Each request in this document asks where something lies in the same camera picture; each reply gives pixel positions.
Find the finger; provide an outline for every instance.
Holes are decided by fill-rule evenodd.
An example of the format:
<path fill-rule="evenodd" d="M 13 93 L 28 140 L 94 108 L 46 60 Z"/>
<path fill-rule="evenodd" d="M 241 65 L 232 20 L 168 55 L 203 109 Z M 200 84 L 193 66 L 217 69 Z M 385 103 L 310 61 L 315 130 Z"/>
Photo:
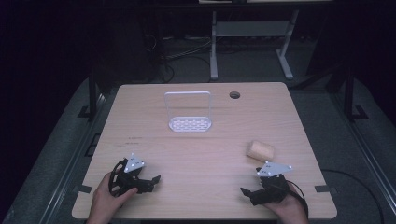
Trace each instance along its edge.
<path fill-rule="evenodd" d="M 136 195 L 137 193 L 137 188 L 132 188 L 129 189 L 128 191 L 126 191 L 124 194 L 120 195 L 117 198 L 117 201 L 120 202 L 120 204 L 125 203 L 126 201 L 128 201 L 128 199 L 130 199 L 132 196 Z"/>

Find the human hand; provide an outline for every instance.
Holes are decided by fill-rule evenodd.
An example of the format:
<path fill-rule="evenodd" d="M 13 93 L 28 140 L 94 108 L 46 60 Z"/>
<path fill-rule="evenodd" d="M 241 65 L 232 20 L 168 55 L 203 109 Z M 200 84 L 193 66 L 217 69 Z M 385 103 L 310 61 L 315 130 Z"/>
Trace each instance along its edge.
<path fill-rule="evenodd" d="M 110 175 L 111 173 L 105 175 L 93 193 L 91 212 L 87 224 L 107 224 L 117 210 L 137 193 L 137 188 L 133 188 L 115 198 L 108 189 Z"/>
<path fill-rule="evenodd" d="M 297 193 L 294 186 L 289 183 L 290 190 Z M 303 205 L 293 196 L 287 194 L 280 203 L 265 203 L 264 207 L 277 214 L 283 224 L 307 224 L 308 217 Z"/>

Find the perforated bottom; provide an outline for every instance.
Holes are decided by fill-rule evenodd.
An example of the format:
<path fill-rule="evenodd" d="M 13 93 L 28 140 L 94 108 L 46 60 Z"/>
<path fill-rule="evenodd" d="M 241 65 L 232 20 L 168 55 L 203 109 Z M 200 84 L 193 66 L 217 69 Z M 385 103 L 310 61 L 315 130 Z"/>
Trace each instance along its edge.
<path fill-rule="evenodd" d="M 175 117 L 169 121 L 174 132 L 206 132 L 212 121 L 207 117 Z"/>

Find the dark background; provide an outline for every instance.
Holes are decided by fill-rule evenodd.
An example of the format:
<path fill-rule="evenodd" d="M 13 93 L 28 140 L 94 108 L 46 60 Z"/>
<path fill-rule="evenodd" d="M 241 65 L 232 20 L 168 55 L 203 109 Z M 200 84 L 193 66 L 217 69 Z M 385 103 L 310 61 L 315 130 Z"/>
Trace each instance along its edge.
<path fill-rule="evenodd" d="M 123 70 L 137 71 L 128 77 L 133 81 L 153 78 L 148 60 L 153 56 L 145 52 L 139 33 L 143 28 L 137 23 L 140 17 L 128 10 L 101 9 L 96 1 L 84 6 L 76 2 L 0 1 L 0 218 L 18 194 L 69 99 L 90 72 L 105 74 L 97 80 L 102 91 L 125 79 Z M 360 3 L 336 1 L 325 10 L 324 20 L 322 11 L 303 10 L 293 38 L 318 38 L 308 75 L 342 62 L 396 124 L 396 4 L 356 2 Z M 165 13 L 164 31 L 176 36 L 208 35 L 210 29 L 203 25 L 207 21 L 186 18 L 191 17 L 185 11 Z M 152 23 L 144 22 L 145 28 Z M 312 29 L 318 25 L 322 27 L 319 33 Z M 121 34 L 125 26 L 132 30 Z"/>

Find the metal bracket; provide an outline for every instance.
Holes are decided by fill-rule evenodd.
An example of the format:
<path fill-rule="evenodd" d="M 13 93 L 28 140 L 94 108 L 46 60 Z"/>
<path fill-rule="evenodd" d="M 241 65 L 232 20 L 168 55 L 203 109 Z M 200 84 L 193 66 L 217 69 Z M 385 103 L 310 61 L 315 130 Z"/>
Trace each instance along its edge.
<path fill-rule="evenodd" d="M 293 169 L 291 168 L 291 165 L 283 165 L 279 163 L 266 161 L 265 164 L 260 169 L 260 171 L 257 172 L 257 175 L 270 177 L 274 175 L 280 175 L 292 170 Z"/>

